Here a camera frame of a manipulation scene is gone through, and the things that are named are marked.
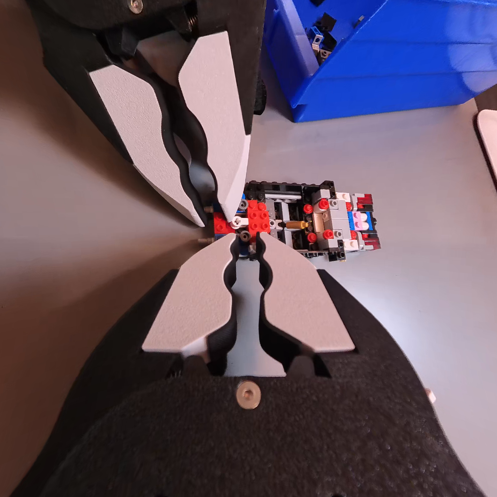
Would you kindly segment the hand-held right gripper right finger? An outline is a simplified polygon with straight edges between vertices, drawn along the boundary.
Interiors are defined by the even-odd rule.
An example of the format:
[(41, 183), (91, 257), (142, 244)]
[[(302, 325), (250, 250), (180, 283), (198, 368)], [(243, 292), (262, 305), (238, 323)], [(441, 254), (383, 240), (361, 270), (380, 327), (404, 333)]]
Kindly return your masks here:
[(260, 344), (284, 369), (301, 355), (323, 369), (321, 354), (355, 350), (318, 270), (267, 233), (260, 234), (260, 283)]

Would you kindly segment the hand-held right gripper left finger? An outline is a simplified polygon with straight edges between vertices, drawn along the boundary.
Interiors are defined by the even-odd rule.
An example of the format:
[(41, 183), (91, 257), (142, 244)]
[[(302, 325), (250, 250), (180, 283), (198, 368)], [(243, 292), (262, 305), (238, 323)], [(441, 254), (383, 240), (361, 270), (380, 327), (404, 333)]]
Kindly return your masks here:
[(236, 272), (237, 237), (230, 233), (204, 247), (178, 270), (142, 344), (145, 352), (225, 355), (236, 339), (230, 275)]

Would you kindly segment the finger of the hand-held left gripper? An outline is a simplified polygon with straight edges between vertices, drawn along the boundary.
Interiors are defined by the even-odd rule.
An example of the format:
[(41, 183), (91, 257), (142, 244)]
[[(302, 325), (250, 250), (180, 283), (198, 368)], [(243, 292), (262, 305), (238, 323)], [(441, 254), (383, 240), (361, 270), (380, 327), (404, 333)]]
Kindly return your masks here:
[(225, 216), (235, 216), (245, 186), (251, 136), (245, 133), (227, 31), (199, 37), (178, 74), (188, 109), (207, 140), (207, 165)]
[(188, 163), (152, 84), (118, 65), (89, 76), (135, 169), (179, 213), (204, 227), (206, 215), (191, 185)]

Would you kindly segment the blue plastic bin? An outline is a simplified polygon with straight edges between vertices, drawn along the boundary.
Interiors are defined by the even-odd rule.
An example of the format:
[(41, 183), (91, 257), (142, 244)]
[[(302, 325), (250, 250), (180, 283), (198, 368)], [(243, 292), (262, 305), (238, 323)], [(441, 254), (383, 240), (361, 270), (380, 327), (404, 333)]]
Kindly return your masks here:
[(264, 43), (295, 122), (458, 105), (496, 84), (496, 1), (267, 1)]

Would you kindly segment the white book stand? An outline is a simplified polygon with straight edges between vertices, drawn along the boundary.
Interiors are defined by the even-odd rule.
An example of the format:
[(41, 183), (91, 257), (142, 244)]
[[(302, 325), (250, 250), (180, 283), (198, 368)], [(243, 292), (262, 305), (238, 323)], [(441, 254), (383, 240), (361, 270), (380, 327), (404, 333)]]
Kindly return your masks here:
[(474, 123), (476, 136), (496, 187), (496, 110), (479, 111)]

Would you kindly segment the small lego bricks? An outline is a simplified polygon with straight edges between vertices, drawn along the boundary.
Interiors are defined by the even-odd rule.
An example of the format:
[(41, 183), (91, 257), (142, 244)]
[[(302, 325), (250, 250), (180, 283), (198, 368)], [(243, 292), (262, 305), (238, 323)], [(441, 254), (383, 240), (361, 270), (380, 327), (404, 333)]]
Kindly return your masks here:
[(337, 20), (324, 12), (309, 28), (307, 37), (319, 65), (321, 65), (336, 48), (338, 41), (332, 35)]

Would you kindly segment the partly built lego car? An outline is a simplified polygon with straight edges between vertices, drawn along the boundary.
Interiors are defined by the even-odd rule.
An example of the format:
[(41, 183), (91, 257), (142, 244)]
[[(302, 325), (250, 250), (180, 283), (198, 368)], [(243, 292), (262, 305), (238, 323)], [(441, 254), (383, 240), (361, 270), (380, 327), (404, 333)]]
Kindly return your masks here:
[(232, 221), (217, 203), (205, 208), (209, 245), (233, 234), (241, 258), (254, 260), (256, 237), (266, 233), (306, 258), (344, 261), (349, 253), (381, 249), (370, 194), (339, 192), (333, 181), (321, 184), (250, 181)]

